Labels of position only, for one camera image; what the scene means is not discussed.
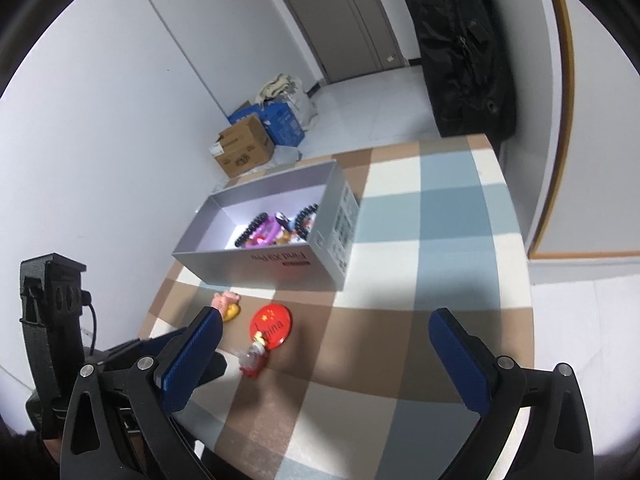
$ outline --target screw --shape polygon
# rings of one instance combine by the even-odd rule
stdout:
[[[149,370],[154,365],[154,359],[152,357],[146,356],[141,357],[138,360],[138,368],[141,370]]]
[[[93,365],[84,365],[82,368],[80,368],[80,375],[82,375],[82,377],[88,377],[92,373],[94,373]]]
[[[574,373],[574,371],[571,370],[571,367],[565,363],[560,363],[558,365],[558,371],[565,377],[569,377],[572,373]]]
[[[507,357],[506,355],[498,357],[498,366],[500,368],[504,368],[505,370],[511,370],[513,368],[513,359]]]

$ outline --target round red pin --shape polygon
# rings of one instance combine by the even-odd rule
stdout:
[[[277,348],[291,332],[291,313],[284,305],[271,303],[255,313],[249,325],[249,337],[254,340],[256,332],[262,332],[267,350]]]

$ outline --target gray box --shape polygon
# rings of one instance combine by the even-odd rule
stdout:
[[[236,248],[261,212],[290,218],[318,204],[306,243]],[[291,168],[210,195],[174,257],[203,282],[280,290],[342,290],[360,208],[334,160]]]

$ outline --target door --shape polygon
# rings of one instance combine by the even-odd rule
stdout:
[[[327,82],[402,66],[379,0],[285,0]]]

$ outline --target checkered tablecloth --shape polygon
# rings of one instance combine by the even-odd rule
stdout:
[[[226,374],[197,388],[177,418],[255,479],[436,479],[477,416],[434,354],[430,313],[449,307],[495,354],[533,366],[529,275],[510,195],[484,136],[332,158],[361,206],[344,290],[233,287],[242,312],[220,343]],[[215,291],[175,264],[140,335],[186,325]],[[271,301],[291,311],[291,335],[257,380],[244,378],[234,353]]]

